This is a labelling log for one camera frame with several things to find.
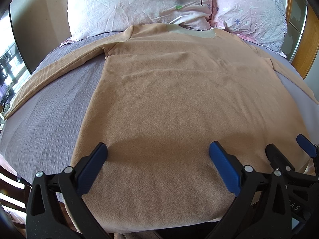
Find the window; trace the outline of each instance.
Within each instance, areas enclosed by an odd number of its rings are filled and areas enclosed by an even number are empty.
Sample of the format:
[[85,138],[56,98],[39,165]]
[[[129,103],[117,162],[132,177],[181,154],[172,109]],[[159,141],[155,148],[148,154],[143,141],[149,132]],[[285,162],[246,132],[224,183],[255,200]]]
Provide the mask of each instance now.
[[281,48],[289,62],[293,61],[294,56],[297,53],[305,28],[307,10],[307,0],[292,0],[291,16],[288,22],[287,35]]
[[4,124],[2,115],[9,109],[11,99],[28,80],[30,73],[15,43],[8,10],[0,20],[0,33],[0,130],[2,130]]

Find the pillow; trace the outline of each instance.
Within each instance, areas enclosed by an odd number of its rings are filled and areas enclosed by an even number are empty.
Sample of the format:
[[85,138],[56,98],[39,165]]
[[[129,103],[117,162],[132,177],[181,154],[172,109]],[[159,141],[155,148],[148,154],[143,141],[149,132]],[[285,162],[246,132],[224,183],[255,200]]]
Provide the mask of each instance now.
[[131,25],[165,23],[208,30],[212,0],[69,0],[72,40],[104,32],[124,31]]
[[282,0],[213,0],[211,26],[281,54],[285,7]]

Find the bed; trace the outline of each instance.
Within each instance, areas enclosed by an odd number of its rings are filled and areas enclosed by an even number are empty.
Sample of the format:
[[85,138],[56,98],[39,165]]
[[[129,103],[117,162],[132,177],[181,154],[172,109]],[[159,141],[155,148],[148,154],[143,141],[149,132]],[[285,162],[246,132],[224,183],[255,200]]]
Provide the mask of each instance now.
[[[289,0],[287,0],[285,13],[289,14]],[[120,33],[122,31],[112,31],[67,41],[61,47],[50,52],[33,74],[35,75],[46,66],[79,48]],[[243,38],[249,46],[257,48],[258,51],[266,52],[269,57],[274,58],[293,72],[296,78],[302,79],[297,70],[284,57],[280,56],[280,52],[270,50],[261,44],[252,43],[243,36],[239,37]],[[98,55],[59,77],[38,91],[6,121],[0,135],[0,153],[10,166],[28,182],[32,182],[34,174],[38,170],[47,174],[57,173],[70,164],[83,118],[99,83],[104,63],[105,55]],[[318,144],[319,105],[291,79],[278,71],[275,73],[296,103],[309,139],[314,144]],[[193,220],[187,220],[187,222],[180,220],[178,225],[188,225],[192,222],[194,223]],[[150,225],[146,228],[165,228],[168,226],[167,224],[157,224],[157,227]],[[143,230],[140,226],[135,227],[134,225],[112,227],[112,225],[104,224],[104,228],[109,232]]]

